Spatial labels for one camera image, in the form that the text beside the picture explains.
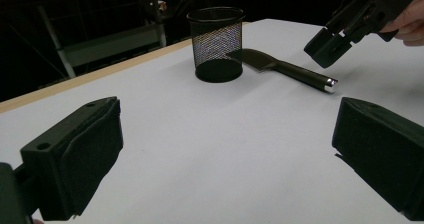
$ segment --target mesh cup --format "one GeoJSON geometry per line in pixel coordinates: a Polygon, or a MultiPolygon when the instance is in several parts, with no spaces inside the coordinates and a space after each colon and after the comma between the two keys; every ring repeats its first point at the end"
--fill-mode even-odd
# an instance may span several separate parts
{"type": "Polygon", "coordinates": [[[242,74],[243,18],[243,10],[234,7],[205,8],[187,14],[197,78],[218,83],[242,74]]]}

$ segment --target white table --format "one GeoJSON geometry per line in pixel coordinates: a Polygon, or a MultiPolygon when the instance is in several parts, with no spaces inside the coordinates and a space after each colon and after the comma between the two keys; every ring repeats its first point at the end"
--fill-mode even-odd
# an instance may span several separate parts
{"type": "Polygon", "coordinates": [[[322,69],[303,51],[320,28],[262,20],[243,26],[243,46],[338,79],[335,94],[246,67],[234,81],[202,82],[189,45],[0,114],[0,160],[16,168],[36,136],[117,96],[124,148],[67,223],[410,223],[334,156],[331,138],[344,96],[424,125],[424,52],[369,35],[322,69]]]}

